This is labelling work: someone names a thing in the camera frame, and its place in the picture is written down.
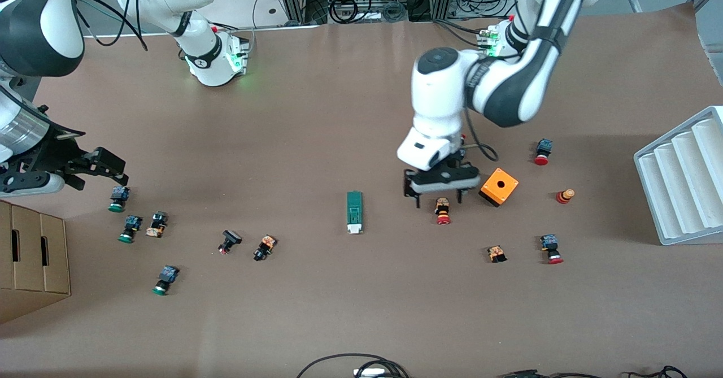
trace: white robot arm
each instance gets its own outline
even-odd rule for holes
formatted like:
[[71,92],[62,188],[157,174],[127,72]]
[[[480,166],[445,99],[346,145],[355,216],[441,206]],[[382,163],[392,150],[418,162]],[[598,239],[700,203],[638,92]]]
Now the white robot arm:
[[[215,32],[197,9],[214,0],[138,0],[140,18],[162,28],[186,54],[191,74],[205,85],[224,85],[246,71],[250,44],[225,32]],[[132,17],[135,0],[118,0]]]
[[125,162],[103,148],[80,149],[84,133],[51,121],[10,87],[13,77],[63,76],[80,64],[84,43],[75,0],[0,0],[0,198],[82,190],[78,174],[126,185]]
[[[429,171],[459,151],[464,108],[501,127],[531,120],[581,7],[596,1],[517,0],[517,17],[490,27],[501,36],[498,57],[448,47],[419,57],[411,78],[413,128],[397,150],[399,159]],[[469,180],[462,188],[477,185]]]

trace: cardboard box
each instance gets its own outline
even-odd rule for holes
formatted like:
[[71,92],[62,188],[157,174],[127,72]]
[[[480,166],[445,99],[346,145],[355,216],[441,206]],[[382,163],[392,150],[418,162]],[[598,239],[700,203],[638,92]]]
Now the cardboard box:
[[69,296],[63,219],[0,201],[0,324]]

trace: brown paper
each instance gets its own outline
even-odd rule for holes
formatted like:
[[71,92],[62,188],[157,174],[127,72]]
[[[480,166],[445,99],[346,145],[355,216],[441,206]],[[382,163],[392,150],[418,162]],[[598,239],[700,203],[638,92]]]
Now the brown paper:
[[[501,159],[470,150],[470,160],[520,185],[500,208],[465,196],[447,226],[434,200],[454,195],[414,208],[395,156],[411,126],[414,59],[460,48],[437,26],[259,32],[250,73],[216,89],[191,77],[173,38],[147,42],[148,53],[134,38],[89,41],[77,71],[43,80],[36,102],[87,131],[81,146],[126,159],[132,195],[123,214],[107,211],[104,179],[19,199],[67,219],[73,296],[0,327],[14,338],[0,352],[6,370],[295,376],[346,351],[414,376],[720,369],[723,249],[659,246],[632,160],[723,100],[690,5],[581,18],[531,123],[501,129],[473,115]],[[547,167],[531,163],[540,138],[555,143]],[[576,195],[559,205],[567,188]],[[346,234],[348,190],[364,193],[361,236]],[[163,238],[116,241],[125,215],[148,226],[156,210],[170,215]],[[222,257],[225,229],[243,242]],[[267,233],[278,246],[254,262]],[[563,264],[546,264],[547,233]],[[490,263],[496,245],[509,260]],[[181,273],[161,298],[151,290],[166,264]],[[30,357],[39,345],[52,357]],[[362,362],[310,376],[351,376]]]

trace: white shelf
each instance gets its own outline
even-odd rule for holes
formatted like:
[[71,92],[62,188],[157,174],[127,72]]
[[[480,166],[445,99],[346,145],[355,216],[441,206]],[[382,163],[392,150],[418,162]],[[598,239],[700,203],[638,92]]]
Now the white shelf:
[[684,234],[693,234],[703,229],[703,222],[698,216],[698,209],[692,200],[682,167],[677,160],[672,144],[664,144],[655,149],[655,157],[663,175],[663,183],[667,190],[680,228]]
[[708,107],[635,154],[663,245],[723,242],[723,107]]
[[676,211],[673,209],[668,192],[663,183],[663,175],[660,172],[655,154],[641,157],[640,164],[643,169],[645,186],[648,187],[651,205],[655,207],[654,215],[666,238],[677,238],[682,236],[680,223],[676,218]]
[[673,138],[677,159],[682,166],[692,200],[700,213],[705,228],[723,225],[723,201],[718,197],[715,184],[692,132]]
[[692,126],[705,166],[710,173],[718,197],[723,199],[723,133],[712,118]]

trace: orange box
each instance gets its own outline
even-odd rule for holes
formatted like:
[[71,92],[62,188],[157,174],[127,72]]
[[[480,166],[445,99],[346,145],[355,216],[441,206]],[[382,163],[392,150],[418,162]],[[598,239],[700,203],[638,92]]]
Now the orange box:
[[519,182],[514,177],[498,167],[480,188],[480,195],[491,205],[499,207],[504,201],[507,201],[517,184]]

